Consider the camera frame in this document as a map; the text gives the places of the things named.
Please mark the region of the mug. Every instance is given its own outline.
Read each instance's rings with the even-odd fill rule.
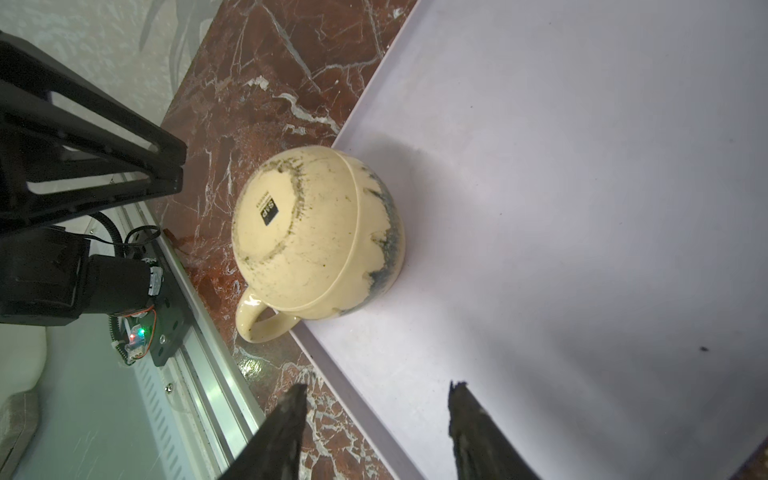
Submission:
[[[238,333],[253,343],[301,319],[363,308],[395,282],[405,233],[392,196],[363,162],[332,148],[294,148],[247,181],[232,221],[232,245],[248,287]],[[276,314],[260,319],[266,308]]]

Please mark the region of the black cable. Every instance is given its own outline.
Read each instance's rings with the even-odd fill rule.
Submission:
[[[133,233],[136,233],[136,232],[138,232],[140,230],[154,230],[154,233],[151,234],[146,239],[142,240],[141,242],[130,242],[130,243],[128,243],[128,242],[125,242],[125,243],[123,243],[123,242],[114,242],[114,241],[113,242],[107,242],[106,240],[103,240],[103,239],[101,239],[99,237],[95,237],[93,235],[87,235],[85,233],[75,233],[74,235],[78,235],[80,237],[87,238],[89,240],[96,240],[98,242],[106,243],[107,245],[115,245],[115,246],[119,245],[119,246],[122,246],[122,247],[135,247],[135,246],[146,245],[147,243],[151,243],[152,240],[156,240],[157,238],[159,238],[161,233],[162,233],[162,231],[160,230],[160,228],[157,225],[142,225],[141,227],[136,227],[133,230],[131,230],[131,232],[126,236],[126,239],[128,237],[130,237]]]
[[[94,220],[97,220],[98,223],[101,223],[104,225],[104,228],[107,229],[107,232],[109,233],[109,237],[112,239],[112,245],[114,246],[114,255],[116,257],[125,257],[125,249],[123,247],[123,237],[120,236],[120,231],[118,230],[118,227],[114,224],[114,222],[104,215],[102,212],[96,212],[95,214],[91,215],[91,218]],[[103,241],[102,239],[98,237],[92,237],[89,236],[92,240],[99,240]]]

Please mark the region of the red marble surface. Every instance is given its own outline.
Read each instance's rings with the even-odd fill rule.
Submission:
[[[265,411],[309,384],[302,478],[391,478],[290,335],[245,343],[235,201],[272,155],[330,146],[415,0],[225,0],[162,126],[188,145],[184,189],[151,208]]]

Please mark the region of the black metal bracket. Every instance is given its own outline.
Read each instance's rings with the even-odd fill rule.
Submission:
[[[52,92],[152,146],[142,147],[54,106]],[[0,32],[0,237],[178,193],[186,156],[183,141],[29,42]],[[53,194],[35,194],[27,185],[123,172],[145,178]]]
[[[149,348],[154,365],[163,366],[184,342],[184,337],[194,321],[194,313],[158,241],[143,246],[142,256],[154,258],[163,269],[163,283],[154,301],[157,326]],[[152,315],[147,315],[141,324],[145,327],[151,326],[153,319]]]

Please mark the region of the white tray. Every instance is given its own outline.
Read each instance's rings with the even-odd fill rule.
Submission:
[[[406,266],[295,332],[401,478],[455,477],[451,380],[544,480],[738,468],[768,435],[767,88],[765,2],[419,3],[334,144]]]

